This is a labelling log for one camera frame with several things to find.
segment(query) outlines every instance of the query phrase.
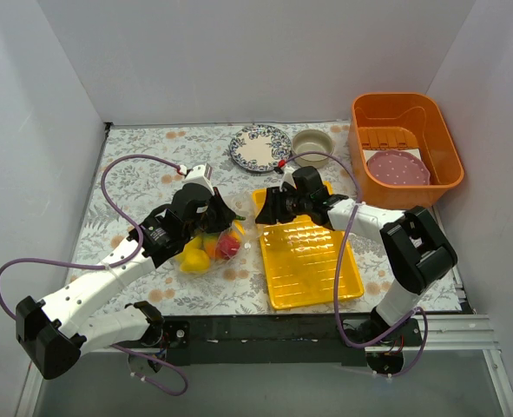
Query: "table surface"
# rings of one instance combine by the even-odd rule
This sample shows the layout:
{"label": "table surface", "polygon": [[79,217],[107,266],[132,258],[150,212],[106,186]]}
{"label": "table surface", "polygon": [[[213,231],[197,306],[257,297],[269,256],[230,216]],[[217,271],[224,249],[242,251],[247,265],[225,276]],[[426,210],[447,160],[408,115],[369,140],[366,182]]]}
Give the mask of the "table surface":
{"label": "table surface", "polygon": [[[274,124],[293,137],[302,129],[327,132],[335,142],[335,155],[349,161],[348,122]],[[211,125],[166,128],[114,128],[109,131],[98,167],[95,186],[88,203],[84,224],[74,256],[81,263],[98,263],[127,235],[130,225],[107,204],[100,189],[100,177],[107,165],[128,154],[148,154],[192,167],[209,162],[214,167],[212,183],[224,196],[233,198],[235,210],[251,213],[250,195],[255,189],[279,183],[276,173],[252,174],[238,167],[229,157],[227,147],[241,125]],[[333,191],[355,196],[347,173],[335,162],[319,170],[332,184]],[[138,222],[155,207],[170,202],[181,188],[181,176],[157,162],[132,160],[115,166],[108,176],[107,188],[114,201]],[[341,303],[345,312],[370,312],[389,289],[393,276],[383,247],[363,237],[351,236],[352,250],[358,264],[365,294]],[[84,271],[72,269],[73,281]],[[148,300],[163,315],[331,313],[332,304],[319,304],[290,310],[274,310],[269,302],[260,244],[242,249],[226,265],[204,275],[186,275],[172,262],[136,280],[111,299],[96,314],[119,311],[127,303]],[[452,278],[438,281],[420,305],[430,311],[460,310]]]}

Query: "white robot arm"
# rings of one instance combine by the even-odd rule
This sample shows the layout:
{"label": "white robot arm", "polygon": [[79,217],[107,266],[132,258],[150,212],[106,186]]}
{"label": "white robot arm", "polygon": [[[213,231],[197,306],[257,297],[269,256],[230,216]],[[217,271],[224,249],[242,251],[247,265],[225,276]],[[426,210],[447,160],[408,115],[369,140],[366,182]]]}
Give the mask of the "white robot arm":
{"label": "white robot arm", "polygon": [[106,266],[104,270],[87,273],[40,301],[28,296],[17,304],[17,340],[44,378],[56,378],[82,354],[113,343],[140,340],[153,346],[161,339],[163,318],[147,301],[114,314],[90,316],[131,282],[179,254],[196,230],[221,232],[240,218],[212,187],[211,174],[209,165],[190,169],[173,201],[146,217],[140,224],[143,250],[133,260],[109,267],[135,251],[139,241],[135,229],[99,263]]}
{"label": "white robot arm", "polygon": [[[296,215],[332,230],[346,230],[355,202],[330,195],[313,167],[285,167],[279,187],[267,189],[257,223],[290,222]],[[426,208],[388,210],[359,204],[351,232],[385,246],[395,275],[384,299],[372,310],[363,340],[393,326],[415,308],[428,288],[457,264],[457,254]]]}

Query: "orange plastic tub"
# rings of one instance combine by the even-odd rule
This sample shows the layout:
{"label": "orange plastic tub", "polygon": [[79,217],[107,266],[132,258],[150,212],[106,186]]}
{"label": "orange plastic tub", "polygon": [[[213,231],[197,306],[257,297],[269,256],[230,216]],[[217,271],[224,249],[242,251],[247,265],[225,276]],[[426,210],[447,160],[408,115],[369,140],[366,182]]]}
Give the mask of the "orange plastic tub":
{"label": "orange plastic tub", "polygon": [[[455,145],[441,111],[429,97],[417,93],[377,93],[352,104],[349,131],[352,169],[364,201],[383,209],[430,207],[464,176]],[[420,149],[431,174],[430,185],[390,185],[368,170],[364,149]]]}

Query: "pink plate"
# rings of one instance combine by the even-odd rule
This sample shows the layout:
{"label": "pink plate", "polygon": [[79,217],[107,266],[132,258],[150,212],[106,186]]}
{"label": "pink plate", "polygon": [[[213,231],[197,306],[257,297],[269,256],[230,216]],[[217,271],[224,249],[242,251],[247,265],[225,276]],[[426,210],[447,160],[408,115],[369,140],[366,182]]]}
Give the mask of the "pink plate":
{"label": "pink plate", "polygon": [[368,160],[372,176],[390,185],[430,185],[430,171],[413,154],[389,149],[375,153]]}

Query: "cable tie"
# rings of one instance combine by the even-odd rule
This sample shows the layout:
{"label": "cable tie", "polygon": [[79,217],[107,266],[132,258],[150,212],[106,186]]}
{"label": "cable tie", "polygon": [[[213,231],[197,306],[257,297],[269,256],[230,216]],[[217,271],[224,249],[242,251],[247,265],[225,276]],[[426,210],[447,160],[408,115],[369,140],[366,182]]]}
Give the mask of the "cable tie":
{"label": "cable tie", "polygon": [[115,278],[119,279],[119,275],[114,271],[113,268],[111,268],[111,264],[109,262],[101,261],[100,263],[103,265],[106,271],[109,271]]}

